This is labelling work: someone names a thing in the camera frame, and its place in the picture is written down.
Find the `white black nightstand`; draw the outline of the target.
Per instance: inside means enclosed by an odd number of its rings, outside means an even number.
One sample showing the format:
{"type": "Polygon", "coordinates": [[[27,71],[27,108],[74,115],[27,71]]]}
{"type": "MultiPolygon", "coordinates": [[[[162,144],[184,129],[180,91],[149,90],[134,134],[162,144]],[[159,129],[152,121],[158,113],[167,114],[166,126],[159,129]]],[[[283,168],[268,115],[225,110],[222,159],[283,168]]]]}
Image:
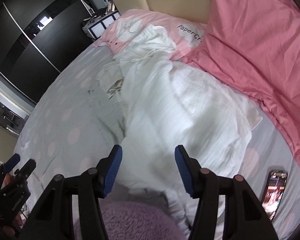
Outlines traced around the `white black nightstand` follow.
{"type": "Polygon", "coordinates": [[[103,32],[120,17],[118,11],[109,12],[102,16],[93,16],[82,26],[82,31],[87,37],[97,40],[103,32]]]}

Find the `white muslin garment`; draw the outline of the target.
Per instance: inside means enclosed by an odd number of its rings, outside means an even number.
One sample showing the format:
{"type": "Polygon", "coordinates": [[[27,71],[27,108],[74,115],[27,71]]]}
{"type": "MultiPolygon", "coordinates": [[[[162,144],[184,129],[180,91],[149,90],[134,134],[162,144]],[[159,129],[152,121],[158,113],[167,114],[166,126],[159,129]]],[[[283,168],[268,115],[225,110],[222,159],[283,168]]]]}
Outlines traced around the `white muslin garment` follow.
{"type": "Polygon", "coordinates": [[[197,201],[184,189],[175,148],[183,145],[202,167],[232,177],[262,116],[209,73],[172,61],[174,52],[165,33],[144,29],[97,78],[118,99],[125,119],[118,182],[135,194],[163,193],[171,216],[189,234],[197,201]]]}

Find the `wall thermostat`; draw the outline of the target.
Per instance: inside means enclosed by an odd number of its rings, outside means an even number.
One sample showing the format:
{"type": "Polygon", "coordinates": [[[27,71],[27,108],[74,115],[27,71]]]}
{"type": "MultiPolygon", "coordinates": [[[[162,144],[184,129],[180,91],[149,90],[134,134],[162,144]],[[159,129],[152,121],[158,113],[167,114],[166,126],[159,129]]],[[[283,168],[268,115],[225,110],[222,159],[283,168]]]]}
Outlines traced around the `wall thermostat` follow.
{"type": "Polygon", "coordinates": [[[109,4],[109,1],[108,0],[102,0],[103,2],[104,2],[104,4],[106,5],[106,6],[108,6],[108,4],[109,4]]]}

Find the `purple fuzzy robe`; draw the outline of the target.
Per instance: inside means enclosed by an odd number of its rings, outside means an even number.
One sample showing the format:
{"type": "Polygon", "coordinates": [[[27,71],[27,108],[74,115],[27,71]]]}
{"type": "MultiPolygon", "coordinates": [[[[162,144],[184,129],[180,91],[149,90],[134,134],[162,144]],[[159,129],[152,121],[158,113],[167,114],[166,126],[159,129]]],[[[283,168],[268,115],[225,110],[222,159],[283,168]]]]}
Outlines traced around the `purple fuzzy robe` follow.
{"type": "Polygon", "coordinates": [[[109,239],[185,239],[174,220],[161,209],[134,202],[101,206],[109,239]]]}

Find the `black glossy wardrobe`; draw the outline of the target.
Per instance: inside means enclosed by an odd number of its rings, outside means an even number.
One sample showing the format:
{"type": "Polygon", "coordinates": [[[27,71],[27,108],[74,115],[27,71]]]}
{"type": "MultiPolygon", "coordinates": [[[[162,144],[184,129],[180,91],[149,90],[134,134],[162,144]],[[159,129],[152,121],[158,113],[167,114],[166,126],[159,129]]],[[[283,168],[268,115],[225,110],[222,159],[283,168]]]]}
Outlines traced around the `black glossy wardrobe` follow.
{"type": "Polygon", "coordinates": [[[33,103],[92,40],[81,0],[0,0],[0,74],[33,103]]]}

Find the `grey dotted bed sheet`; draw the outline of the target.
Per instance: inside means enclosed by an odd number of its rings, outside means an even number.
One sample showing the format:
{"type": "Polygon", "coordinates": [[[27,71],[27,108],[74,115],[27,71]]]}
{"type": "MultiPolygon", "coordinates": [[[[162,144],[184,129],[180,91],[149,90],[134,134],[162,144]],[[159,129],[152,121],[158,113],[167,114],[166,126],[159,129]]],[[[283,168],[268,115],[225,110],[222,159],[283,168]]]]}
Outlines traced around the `grey dotted bed sheet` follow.
{"type": "MultiPolygon", "coordinates": [[[[107,47],[88,47],[57,77],[28,118],[15,151],[22,162],[36,161],[36,168],[28,180],[31,195],[26,204],[29,209],[34,207],[54,175],[79,175],[97,165],[114,145],[121,146],[125,137],[122,108],[116,97],[106,94],[97,78],[113,58],[107,47]]],[[[300,167],[272,121],[251,102],[262,121],[252,131],[237,174],[245,178],[261,199],[269,172],[288,172],[286,189],[273,219],[278,238],[287,239],[300,223],[300,167]]],[[[118,177],[119,171],[111,198],[149,198],[169,212],[163,193],[148,190],[135,194],[121,185],[118,177]]]]}

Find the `pink duvet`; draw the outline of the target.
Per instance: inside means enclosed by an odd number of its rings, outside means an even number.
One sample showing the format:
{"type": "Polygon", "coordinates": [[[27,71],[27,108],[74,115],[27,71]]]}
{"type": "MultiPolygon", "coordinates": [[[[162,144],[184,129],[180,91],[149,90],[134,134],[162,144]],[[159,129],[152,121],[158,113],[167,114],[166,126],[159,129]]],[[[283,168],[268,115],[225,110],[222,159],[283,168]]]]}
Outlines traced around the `pink duvet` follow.
{"type": "Polygon", "coordinates": [[[183,62],[257,101],[300,166],[300,10],[291,0],[212,0],[183,62]]]}

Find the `smartphone with lit screen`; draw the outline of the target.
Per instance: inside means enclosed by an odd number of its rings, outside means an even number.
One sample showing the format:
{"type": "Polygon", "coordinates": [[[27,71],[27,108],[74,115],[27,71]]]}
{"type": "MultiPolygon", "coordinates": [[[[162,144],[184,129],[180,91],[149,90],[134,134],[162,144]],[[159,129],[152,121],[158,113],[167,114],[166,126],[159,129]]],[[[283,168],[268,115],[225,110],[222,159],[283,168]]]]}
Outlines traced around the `smartphone with lit screen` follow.
{"type": "Polygon", "coordinates": [[[269,172],[261,202],[270,221],[273,221],[281,203],[287,178],[288,172],[285,170],[271,170],[269,172]]]}

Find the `pink cloud print pillow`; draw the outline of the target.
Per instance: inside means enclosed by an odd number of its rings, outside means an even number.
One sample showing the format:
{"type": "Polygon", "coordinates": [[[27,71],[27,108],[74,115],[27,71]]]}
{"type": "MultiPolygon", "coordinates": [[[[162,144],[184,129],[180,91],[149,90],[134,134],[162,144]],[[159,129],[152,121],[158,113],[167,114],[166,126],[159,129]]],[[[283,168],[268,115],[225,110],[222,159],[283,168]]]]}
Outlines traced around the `pink cloud print pillow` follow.
{"type": "Polygon", "coordinates": [[[93,46],[106,46],[117,54],[143,32],[153,29],[165,33],[175,44],[171,60],[177,61],[200,45],[207,25],[170,16],[162,12],[130,9],[115,20],[93,46]]]}

